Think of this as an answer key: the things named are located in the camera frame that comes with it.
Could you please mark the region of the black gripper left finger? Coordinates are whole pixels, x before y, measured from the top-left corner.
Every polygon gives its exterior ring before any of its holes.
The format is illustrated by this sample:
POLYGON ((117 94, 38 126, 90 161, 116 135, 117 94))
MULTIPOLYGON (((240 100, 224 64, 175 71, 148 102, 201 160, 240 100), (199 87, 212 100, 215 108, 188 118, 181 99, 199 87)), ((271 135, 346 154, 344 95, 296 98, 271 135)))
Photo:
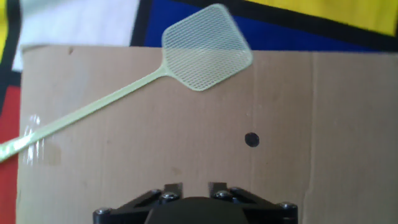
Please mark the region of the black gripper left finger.
POLYGON ((145 223, 153 209, 182 199, 182 190, 182 183, 166 184, 162 190, 149 190, 119 208, 98 208, 93 212, 93 224, 145 223))

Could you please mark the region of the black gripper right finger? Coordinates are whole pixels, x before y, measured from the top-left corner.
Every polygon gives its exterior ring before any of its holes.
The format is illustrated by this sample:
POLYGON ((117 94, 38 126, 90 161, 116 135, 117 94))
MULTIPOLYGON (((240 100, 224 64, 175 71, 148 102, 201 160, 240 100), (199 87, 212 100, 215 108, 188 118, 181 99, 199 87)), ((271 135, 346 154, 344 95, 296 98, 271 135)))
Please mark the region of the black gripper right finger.
POLYGON ((210 198, 242 209, 249 223, 299 223, 299 209, 294 203, 272 203, 240 187, 228 188, 225 182, 210 182, 208 188, 210 198))

